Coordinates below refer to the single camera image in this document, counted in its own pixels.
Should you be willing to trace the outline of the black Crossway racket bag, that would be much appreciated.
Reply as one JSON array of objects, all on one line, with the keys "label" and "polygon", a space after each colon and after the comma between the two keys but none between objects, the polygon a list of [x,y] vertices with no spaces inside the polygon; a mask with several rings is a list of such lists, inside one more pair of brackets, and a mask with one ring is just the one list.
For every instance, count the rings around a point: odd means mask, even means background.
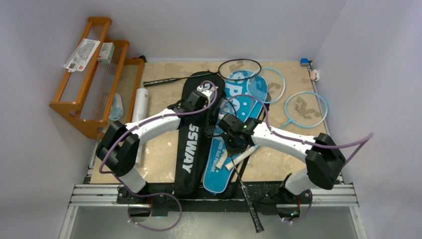
[{"label": "black Crossway racket bag", "polygon": [[[199,75],[210,71],[195,72]],[[225,95],[225,81],[219,75],[208,75],[188,78],[184,83],[181,99],[187,98],[203,81],[210,81],[218,87],[217,95],[220,99]],[[174,192],[179,197],[188,197],[196,193],[208,162],[211,138],[203,134],[203,127],[193,124],[181,126],[178,130],[178,146]]]}]

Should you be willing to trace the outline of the blue racket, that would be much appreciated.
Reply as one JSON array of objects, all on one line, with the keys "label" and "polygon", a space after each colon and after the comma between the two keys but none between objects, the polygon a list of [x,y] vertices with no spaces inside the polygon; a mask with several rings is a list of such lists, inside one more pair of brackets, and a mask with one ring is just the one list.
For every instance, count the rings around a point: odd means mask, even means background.
[{"label": "blue racket", "polygon": [[[258,75],[250,78],[247,82],[248,93],[266,104],[278,101],[284,93],[285,87],[286,80],[284,75],[271,67],[264,67]],[[225,167],[227,170],[231,170],[235,165],[253,154],[256,149],[257,146],[251,146],[229,161],[227,161],[228,153],[225,151],[215,166],[217,169]]]},{"label": "blue racket", "polygon": [[319,94],[303,91],[290,96],[285,102],[284,110],[288,121],[280,126],[280,129],[289,123],[303,128],[313,128],[325,120],[328,106]]}]

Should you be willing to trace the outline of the white shuttlecock tube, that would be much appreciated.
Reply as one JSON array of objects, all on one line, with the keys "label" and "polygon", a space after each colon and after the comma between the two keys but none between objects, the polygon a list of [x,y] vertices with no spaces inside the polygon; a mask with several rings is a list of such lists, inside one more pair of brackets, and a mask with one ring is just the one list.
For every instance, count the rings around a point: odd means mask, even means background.
[{"label": "white shuttlecock tube", "polygon": [[[136,91],[134,108],[132,113],[132,122],[137,122],[145,119],[147,115],[149,101],[149,91],[146,88],[139,88]],[[135,160],[135,167],[139,168],[142,159],[143,144],[139,145],[137,156]]]}]

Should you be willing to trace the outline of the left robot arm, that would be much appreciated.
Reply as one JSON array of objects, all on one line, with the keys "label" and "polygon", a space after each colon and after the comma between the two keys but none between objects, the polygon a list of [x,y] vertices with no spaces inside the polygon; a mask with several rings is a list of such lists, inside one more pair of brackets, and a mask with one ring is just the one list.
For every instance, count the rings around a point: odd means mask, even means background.
[{"label": "left robot arm", "polygon": [[129,190],[129,197],[141,204],[148,199],[147,182],[135,169],[139,147],[180,126],[192,123],[215,103],[214,90],[193,90],[186,99],[167,106],[160,113],[140,121],[113,122],[96,148],[96,157]]}]

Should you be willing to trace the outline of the black racket handle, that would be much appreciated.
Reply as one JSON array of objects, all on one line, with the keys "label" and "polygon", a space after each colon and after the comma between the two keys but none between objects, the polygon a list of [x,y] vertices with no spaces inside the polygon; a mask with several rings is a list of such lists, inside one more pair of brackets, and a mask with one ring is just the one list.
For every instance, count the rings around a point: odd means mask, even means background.
[{"label": "black racket handle", "polygon": [[[222,98],[222,100],[220,100],[220,102],[218,103],[218,105],[217,105],[217,107],[216,107],[215,111],[213,112],[213,115],[216,115],[216,116],[217,116],[217,113],[218,113],[219,109],[224,108],[224,107],[225,107],[225,105],[226,105],[226,104],[228,104],[228,103],[230,102],[230,100],[231,100],[231,99],[228,99],[228,98],[226,98],[226,97]],[[219,123],[219,121],[220,121],[220,120],[221,120],[224,116],[225,116],[225,115],[219,115],[219,116],[217,116],[217,122],[216,122],[213,126],[211,126],[211,125],[207,126],[207,128],[205,129],[205,134],[206,134],[207,136],[214,138],[214,135],[213,135],[213,134],[214,134],[214,132],[216,131],[216,128],[218,127],[218,126],[217,126],[217,124]],[[230,160],[230,159],[231,159],[231,158],[233,158],[234,156],[238,156],[238,155],[228,155],[227,160]],[[232,168],[232,170],[234,170],[234,171],[236,172],[237,179],[238,179],[239,184],[240,184],[240,187],[241,187],[241,189],[242,189],[242,192],[243,192],[243,195],[244,195],[245,201],[246,201],[246,203],[247,203],[247,205],[248,205],[248,209],[249,209],[250,216],[251,216],[251,218],[252,218],[252,220],[253,220],[253,223],[254,223],[254,226],[255,226],[255,230],[256,230],[256,232],[257,232],[257,233],[263,232],[263,231],[264,231],[264,228],[263,228],[263,226],[262,226],[262,223],[261,223],[261,221],[260,221],[260,219],[259,219],[259,216],[258,216],[258,214],[257,214],[257,212],[256,212],[256,210],[255,210],[255,208],[254,208],[254,206],[253,206],[253,203],[252,203],[252,200],[251,200],[251,198],[250,198],[250,195],[249,195],[248,189],[247,189],[247,187],[244,185],[243,181],[241,180],[241,175],[239,174],[239,171],[238,171],[238,169],[237,169],[236,165]]]}]

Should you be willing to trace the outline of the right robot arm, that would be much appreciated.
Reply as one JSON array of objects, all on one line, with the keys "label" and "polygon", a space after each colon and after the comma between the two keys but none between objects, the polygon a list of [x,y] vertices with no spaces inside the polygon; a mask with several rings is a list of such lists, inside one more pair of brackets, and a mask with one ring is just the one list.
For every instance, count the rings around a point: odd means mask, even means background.
[{"label": "right robot arm", "polygon": [[254,118],[241,121],[230,113],[220,114],[217,126],[223,131],[222,138],[229,156],[239,155],[255,146],[267,147],[293,156],[306,165],[283,180],[279,195],[287,203],[313,187],[333,189],[346,163],[332,138],[324,133],[300,135]]}]

